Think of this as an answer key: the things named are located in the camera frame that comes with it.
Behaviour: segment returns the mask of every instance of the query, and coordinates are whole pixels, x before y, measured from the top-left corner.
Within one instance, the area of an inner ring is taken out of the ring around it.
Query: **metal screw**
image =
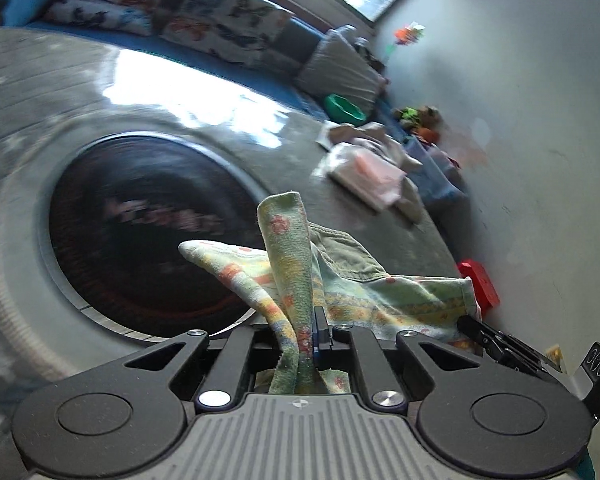
[[[207,392],[203,392],[198,396],[198,402],[200,404],[204,404],[205,406],[209,406],[211,408],[219,408],[220,406],[224,406],[228,404],[231,400],[231,395],[227,392],[223,392],[222,390],[209,390]]]
[[[395,390],[382,390],[371,397],[371,400],[379,406],[390,408],[392,406],[398,406],[404,402],[404,395],[396,392]]]

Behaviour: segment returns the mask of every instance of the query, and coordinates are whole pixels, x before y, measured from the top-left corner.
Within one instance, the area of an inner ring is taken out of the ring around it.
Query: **ribbed gray plate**
[[[257,394],[232,412],[200,416],[173,454],[129,478],[475,480],[429,455],[403,418],[371,413],[352,395]]]

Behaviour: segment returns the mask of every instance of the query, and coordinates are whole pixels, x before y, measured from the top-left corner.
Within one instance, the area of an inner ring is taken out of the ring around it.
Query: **blue sofa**
[[[159,37],[169,15],[180,7],[183,0],[161,1],[158,8],[160,12],[156,12],[157,19],[154,20],[155,34],[147,37],[116,30],[44,22],[40,20],[40,16],[44,14],[51,1],[0,0],[0,25],[64,32],[161,56],[240,83],[319,120],[328,118],[314,99],[293,85],[294,77],[311,57],[323,37],[319,30],[298,18],[291,19],[271,45],[270,52],[267,54],[269,59],[263,63],[262,70],[250,70]],[[446,179],[436,162],[427,155],[420,143],[404,133],[400,125],[392,118],[391,108],[387,102],[379,100],[376,110],[369,120],[384,124],[387,133],[403,143],[407,152],[423,163],[423,168],[410,173],[410,178],[420,189],[422,200],[430,212],[440,211],[449,203],[464,196]]]
[[[249,70],[159,37],[166,19],[179,8],[182,1],[161,1],[156,15],[163,16],[163,19],[154,20],[155,33],[147,37],[116,30],[44,22],[40,20],[40,16],[50,5],[51,0],[0,0],[0,25],[64,32],[147,52],[235,81],[316,118],[326,118],[320,106],[292,85],[298,70],[307,62],[322,39],[323,34],[319,30],[293,18],[270,48],[275,51],[274,54],[281,54],[290,62],[286,62],[284,66],[275,66],[275,63],[268,62],[264,64],[269,69],[268,72]]]

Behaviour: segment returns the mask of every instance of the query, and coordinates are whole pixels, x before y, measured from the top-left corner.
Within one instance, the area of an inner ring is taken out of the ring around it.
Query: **toy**
[[[417,135],[426,142],[435,144],[440,140],[440,134],[434,127],[440,122],[440,112],[431,106],[416,108],[394,108],[394,119],[400,121],[402,129]]]
[[[500,298],[491,282],[487,271],[475,260],[463,260],[458,264],[458,271],[463,278],[471,278],[474,285],[475,299],[480,305],[482,315],[500,304]]]
[[[386,65],[389,62],[391,54],[393,54],[395,49],[398,48],[398,45],[410,45],[417,43],[424,35],[423,31],[424,27],[416,22],[412,22],[409,25],[405,25],[403,28],[396,30],[394,32],[395,41],[387,46],[386,50],[384,51],[382,63]]]

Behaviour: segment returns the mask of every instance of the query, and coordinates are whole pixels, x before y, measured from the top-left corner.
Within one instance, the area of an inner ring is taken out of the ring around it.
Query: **green bowl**
[[[344,97],[329,94],[324,98],[324,110],[334,123],[350,123],[354,126],[362,126],[366,121],[366,115],[351,101]]]

